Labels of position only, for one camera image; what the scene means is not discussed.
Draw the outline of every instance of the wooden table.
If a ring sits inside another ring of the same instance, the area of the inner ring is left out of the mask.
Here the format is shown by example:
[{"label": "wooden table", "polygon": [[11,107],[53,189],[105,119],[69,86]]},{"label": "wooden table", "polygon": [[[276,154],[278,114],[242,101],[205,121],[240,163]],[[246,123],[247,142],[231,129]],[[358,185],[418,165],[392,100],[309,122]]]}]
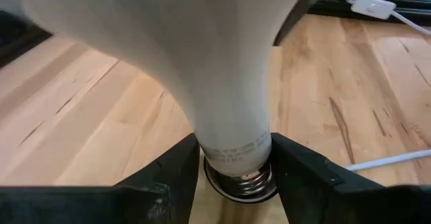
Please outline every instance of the wooden table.
[{"label": "wooden table", "polygon": [[[2,68],[0,88],[2,185],[112,185],[192,131],[145,73],[61,37]],[[272,131],[340,165],[429,149],[431,39],[306,15],[273,49],[269,101]],[[431,159],[360,174],[431,184]],[[284,223],[279,200],[272,205],[267,222]]]}]

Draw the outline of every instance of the white switch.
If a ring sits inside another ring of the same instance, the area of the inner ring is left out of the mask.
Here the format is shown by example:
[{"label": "white switch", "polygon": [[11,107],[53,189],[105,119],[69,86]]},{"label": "white switch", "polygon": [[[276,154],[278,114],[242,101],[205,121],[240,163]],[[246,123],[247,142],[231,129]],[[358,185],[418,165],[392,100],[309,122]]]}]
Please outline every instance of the white switch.
[{"label": "white switch", "polygon": [[384,0],[355,0],[352,11],[379,19],[387,19],[395,9],[396,4]]}]

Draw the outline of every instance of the threaded metal base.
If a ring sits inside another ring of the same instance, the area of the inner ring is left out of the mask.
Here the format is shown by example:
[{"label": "threaded metal base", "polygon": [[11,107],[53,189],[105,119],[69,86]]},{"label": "threaded metal base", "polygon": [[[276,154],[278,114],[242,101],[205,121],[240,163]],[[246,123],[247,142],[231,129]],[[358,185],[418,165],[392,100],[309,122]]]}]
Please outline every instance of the threaded metal base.
[{"label": "threaded metal base", "polygon": [[205,175],[222,196],[240,203],[255,204],[277,194],[271,165],[267,162],[259,170],[240,177],[225,176],[213,169],[205,158]]}]

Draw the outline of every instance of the light bulb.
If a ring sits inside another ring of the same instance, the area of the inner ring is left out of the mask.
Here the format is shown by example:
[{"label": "light bulb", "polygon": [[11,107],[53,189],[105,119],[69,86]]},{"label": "light bulb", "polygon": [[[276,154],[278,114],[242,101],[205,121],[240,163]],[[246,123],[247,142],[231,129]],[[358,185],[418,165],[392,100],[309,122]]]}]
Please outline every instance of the light bulb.
[{"label": "light bulb", "polygon": [[271,151],[266,62],[295,2],[22,0],[22,5],[48,31],[158,80],[183,109],[211,168],[246,180],[263,168]]}]

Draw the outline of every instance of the white cable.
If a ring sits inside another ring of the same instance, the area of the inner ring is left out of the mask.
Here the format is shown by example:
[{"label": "white cable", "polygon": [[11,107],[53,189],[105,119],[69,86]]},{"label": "white cable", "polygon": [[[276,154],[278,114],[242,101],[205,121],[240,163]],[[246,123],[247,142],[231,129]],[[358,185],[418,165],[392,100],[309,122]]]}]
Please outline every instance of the white cable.
[{"label": "white cable", "polygon": [[420,157],[431,157],[431,149],[416,151],[413,153],[404,153],[398,156],[386,157],[383,159],[377,159],[377,160],[368,161],[365,163],[354,164],[349,167],[346,167],[346,169],[350,171],[367,170],[374,167],[380,167],[380,166],[389,165],[392,163],[399,163],[402,161],[408,161],[408,160],[417,159]]},{"label": "white cable", "polygon": [[413,29],[415,29],[415,30],[417,30],[419,32],[422,32],[425,35],[431,36],[431,31],[429,31],[429,30],[427,30],[427,29],[425,29],[423,27],[420,27],[420,26],[416,25],[411,20],[407,19],[406,17],[403,17],[399,13],[393,11],[392,15],[395,16],[396,18],[398,18],[398,20],[400,20],[400,21],[406,23],[407,25],[411,26]]},{"label": "white cable", "polygon": [[[352,4],[352,5],[355,3],[354,0],[346,0],[346,1],[349,4]],[[419,32],[421,32],[421,33],[423,33],[425,35],[431,36],[431,31],[429,31],[429,30],[427,30],[427,29],[425,29],[425,28],[423,28],[423,27],[421,27],[419,25],[416,25],[411,20],[407,19],[406,17],[403,17],[400,13],[397,13],[396,11],[392,11],[391,15],[393,15],[394,17],[396,17],[398,20],[404,22],[408,26],[411,26],[413,29],[415,29],[415,30],[417,30],[417,31],[419,31]]]}]

